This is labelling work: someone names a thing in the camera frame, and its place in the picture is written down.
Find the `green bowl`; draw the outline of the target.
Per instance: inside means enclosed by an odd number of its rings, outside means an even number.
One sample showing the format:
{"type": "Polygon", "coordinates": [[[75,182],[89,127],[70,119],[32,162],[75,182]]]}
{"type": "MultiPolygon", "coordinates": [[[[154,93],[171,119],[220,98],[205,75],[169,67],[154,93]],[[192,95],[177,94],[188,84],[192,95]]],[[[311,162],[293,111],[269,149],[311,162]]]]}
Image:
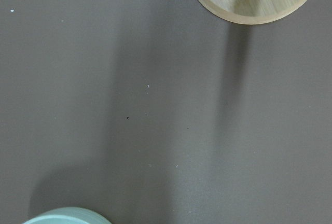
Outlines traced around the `green bowl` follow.
{"type": "Polygon", "coordinates": [[[80,207],[63,207],[50,211],[46,211],[39,214],[28,221],[25,224],[31,223],[89,223],[89,224],[111,224],[102,215],[97,212],[91,211],[86,208],[80,207]]]}

